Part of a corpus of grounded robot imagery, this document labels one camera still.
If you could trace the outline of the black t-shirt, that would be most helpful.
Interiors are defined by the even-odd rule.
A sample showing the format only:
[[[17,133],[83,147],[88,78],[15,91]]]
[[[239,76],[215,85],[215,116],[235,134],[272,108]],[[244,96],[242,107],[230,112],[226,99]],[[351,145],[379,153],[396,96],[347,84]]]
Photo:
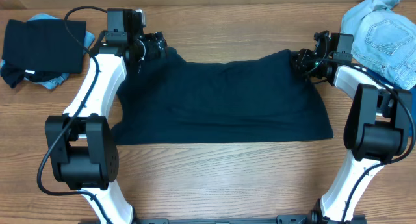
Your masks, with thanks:
[[[118,89],[119,145],[325,140],[333,137],[316,88],[282,50],[259,60],[187,62],[174,48],[144,62]]]

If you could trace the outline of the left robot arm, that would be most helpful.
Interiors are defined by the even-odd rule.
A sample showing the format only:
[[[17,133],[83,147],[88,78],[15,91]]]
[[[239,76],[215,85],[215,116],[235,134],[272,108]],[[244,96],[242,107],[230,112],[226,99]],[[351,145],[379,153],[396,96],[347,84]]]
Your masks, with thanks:
[[[99,223],[138,223],[116,180],[119,155],[108,117],[122,82],[147,61],[166,55],[161,32],[144,34],[141,9],[109,8],[107,29],[93,48],[88,73],[75,99],[45,123],[48,150],[37,171],[38,188],[51,196],[82,195]]]

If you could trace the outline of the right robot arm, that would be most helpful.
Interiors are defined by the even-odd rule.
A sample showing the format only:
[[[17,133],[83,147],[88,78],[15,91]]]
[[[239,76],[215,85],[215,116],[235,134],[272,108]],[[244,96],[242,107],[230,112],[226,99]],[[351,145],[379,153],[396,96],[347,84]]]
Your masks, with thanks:
[[[316,77],[343,91],[352,106],[343,133],[347,149],[329,190],[309,214],[279,215],[278,223],[366,223],[354,215],[361,196],[386,165],[405,159],[415,146],[411,93],[395,89],[352,61],[351,34],[317,32],[314,50],[292,55],[292,67],[305,78]]]

